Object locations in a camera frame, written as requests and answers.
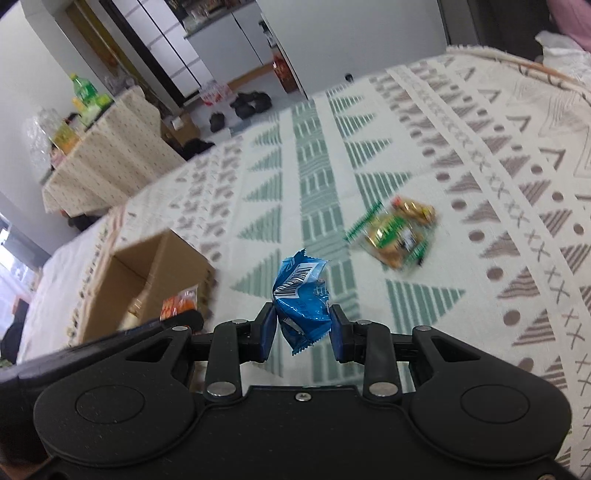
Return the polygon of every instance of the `pink cloth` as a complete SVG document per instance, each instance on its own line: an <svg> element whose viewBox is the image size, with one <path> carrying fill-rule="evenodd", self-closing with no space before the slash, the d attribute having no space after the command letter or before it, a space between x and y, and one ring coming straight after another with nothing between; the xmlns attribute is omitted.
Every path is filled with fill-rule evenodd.
<svg viewBox="0 0 591 480"><path fill-rule="evenodd" d="M586 0L547 1L560 31L591 51L591 5Z"/></svg>

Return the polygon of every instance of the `snack package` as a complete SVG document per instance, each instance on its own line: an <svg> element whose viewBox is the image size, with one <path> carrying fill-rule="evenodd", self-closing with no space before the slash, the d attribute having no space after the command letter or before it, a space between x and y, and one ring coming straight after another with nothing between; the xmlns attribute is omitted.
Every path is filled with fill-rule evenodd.
<svg viewBox="0 0 591 480"><path fill-rule="evenodd" d="M392 200L392 207L397 213L409 220L416 220L421 225L432 225L435 223L435 208L431 205L418 203L414 200L397 196Z"/></svg>
<svg viewBox="0 0 591 480"><path fill-rule="evenodd" d="M362 245L369 253L394 269L410 264L421 265L429 246L431 229L422 225L426 217L418 222L415 215L403 208L385 207L382 202L376 202L347 232L345 240L353 243L363 238Z"/></svg>
<svg viewBox="0 0 591 480"><path fill-rule="evenodd" d="M197 285L183 290L162 303L160 320L166 320L187 310L197 310Z"/></svg>
<svg viewBox="0 0 591 480"><path fill-rule="evenodd" d="M320 277L326 260L306 256L301 250L286 258L273 285L283 336L292 355L320 340L330 330L329 293Z"/></svg>

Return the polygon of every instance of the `white cabinet door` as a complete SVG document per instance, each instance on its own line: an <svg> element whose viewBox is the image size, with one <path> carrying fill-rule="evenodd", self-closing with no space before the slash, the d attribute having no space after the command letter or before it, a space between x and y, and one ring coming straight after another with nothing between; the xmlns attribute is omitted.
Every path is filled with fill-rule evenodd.
<svg viewBox="0 0 591 480"><path fill-rule="evenodd" d="M255 49L256 54L264 64L273 61L273 54L271 47L259 22L262 20L261 8L253 2L240 10L234 12L236 21L240 24L240 28L250 40L252 48Z"/></svg>
<svg viewBox="0 0 591 480"><path fill-rule="evenodd" d="M232 15L195 33L189 42L219 83L231 82L262 66Z"/></svg>

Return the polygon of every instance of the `plastic bottle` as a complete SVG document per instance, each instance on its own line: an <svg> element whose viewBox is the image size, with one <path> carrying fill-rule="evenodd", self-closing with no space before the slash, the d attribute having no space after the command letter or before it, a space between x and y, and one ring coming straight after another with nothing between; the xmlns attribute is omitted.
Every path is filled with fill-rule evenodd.
<svg viewBox="0 0 591 480"><path fill-rule="evenodd" d="M90 80L80 78L78 75L73 73L70 75L72 82L74 83L74 93L80 99L84 105L89 106L94 102L98 92L94 85L91 84Z"/></svg>

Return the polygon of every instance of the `kitchen counter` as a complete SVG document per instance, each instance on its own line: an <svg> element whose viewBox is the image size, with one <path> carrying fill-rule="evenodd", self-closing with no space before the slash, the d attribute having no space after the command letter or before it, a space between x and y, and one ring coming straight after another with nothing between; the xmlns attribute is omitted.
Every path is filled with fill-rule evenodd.
<svg viewBox="0 0 591 480"><path fill-rule="evenodd" d="M240 10L241 8L251 4L253 2L256 2L256 0L246 0L244 3L237 5L235 7L225 8L223 10L219 10L219 11L215 12L213 15L211 15L211 17L208 17L207 20L202 21L199 25L197 25L190 32L187 32L187 34L185 35L184 38L189 38L189 37L195 35L195 33L200 32L201 30L208 27L209 25L217 22L218 20L220 20L228 15L233 14L237 10Z"/></svg>

